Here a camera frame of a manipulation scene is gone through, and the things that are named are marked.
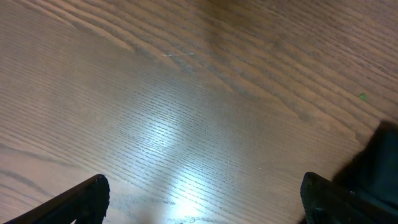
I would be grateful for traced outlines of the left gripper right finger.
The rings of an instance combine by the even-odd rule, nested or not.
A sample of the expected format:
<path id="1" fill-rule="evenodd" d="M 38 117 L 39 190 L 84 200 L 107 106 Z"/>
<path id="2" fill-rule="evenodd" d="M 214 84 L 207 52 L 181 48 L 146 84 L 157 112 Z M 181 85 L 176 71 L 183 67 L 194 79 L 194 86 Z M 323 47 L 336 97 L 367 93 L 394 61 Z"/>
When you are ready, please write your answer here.
<path id="1" fill-rule="evenodd" d="M 303 177 L 300 196 L 307 224 L 397 224 L 397 215 L 377 207 L 314 172 Z"/>

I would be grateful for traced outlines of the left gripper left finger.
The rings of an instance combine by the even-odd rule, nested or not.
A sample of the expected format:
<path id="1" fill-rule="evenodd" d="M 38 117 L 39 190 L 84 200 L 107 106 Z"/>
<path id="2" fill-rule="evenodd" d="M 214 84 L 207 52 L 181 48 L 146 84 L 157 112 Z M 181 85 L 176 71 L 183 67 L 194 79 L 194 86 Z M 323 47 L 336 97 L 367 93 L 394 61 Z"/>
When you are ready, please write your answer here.
<path id="1" fill-rule="evenodd" d="M 102 224 L 109 193 L 107 178 L 97 174 L 5 224 Z"/>

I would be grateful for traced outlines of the black shirt with white logo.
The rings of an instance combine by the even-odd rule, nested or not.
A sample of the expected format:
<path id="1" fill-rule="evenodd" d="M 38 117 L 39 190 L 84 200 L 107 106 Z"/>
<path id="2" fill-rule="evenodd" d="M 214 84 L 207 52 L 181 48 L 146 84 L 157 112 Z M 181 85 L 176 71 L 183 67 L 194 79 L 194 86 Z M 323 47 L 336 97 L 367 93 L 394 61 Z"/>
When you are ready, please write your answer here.
<path id="1" fill-rule="evenodd" d="M 381 121 L 367 146 L 333 183 L 385 210 L 397 211 L 397 125 Z"/>

